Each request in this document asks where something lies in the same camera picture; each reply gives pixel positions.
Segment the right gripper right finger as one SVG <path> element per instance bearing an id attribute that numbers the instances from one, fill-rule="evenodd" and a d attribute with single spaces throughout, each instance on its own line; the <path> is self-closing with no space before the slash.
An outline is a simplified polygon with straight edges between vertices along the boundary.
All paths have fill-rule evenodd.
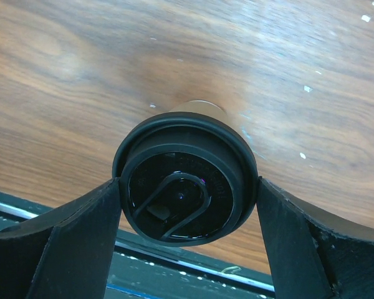
<path id="1" fill-rule="evenodd" d="M 374 229 L 260 178 L 257 211 L 276 298 L 374 298 Z"/>

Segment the black coffee cup lid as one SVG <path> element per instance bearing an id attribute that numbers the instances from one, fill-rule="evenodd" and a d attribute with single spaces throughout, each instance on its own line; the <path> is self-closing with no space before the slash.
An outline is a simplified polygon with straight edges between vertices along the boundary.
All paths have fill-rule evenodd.
<path id="1" fill-rule="evenodd" d="M 133 230 L 169 247 L 203 245 L 238 229 L 257 201 L 249 145 L 206 115 L 169 112 L 134 127 L 112 164 Z"/>

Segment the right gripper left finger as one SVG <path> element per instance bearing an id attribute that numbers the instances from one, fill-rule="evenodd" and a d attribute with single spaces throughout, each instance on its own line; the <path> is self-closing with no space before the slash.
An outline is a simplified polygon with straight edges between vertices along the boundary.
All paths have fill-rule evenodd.
<path id="1" fill-rule="evenodd" d="M 0 298 L 103 298 L 121 214 L 111 179 L 0 231 Z"/>

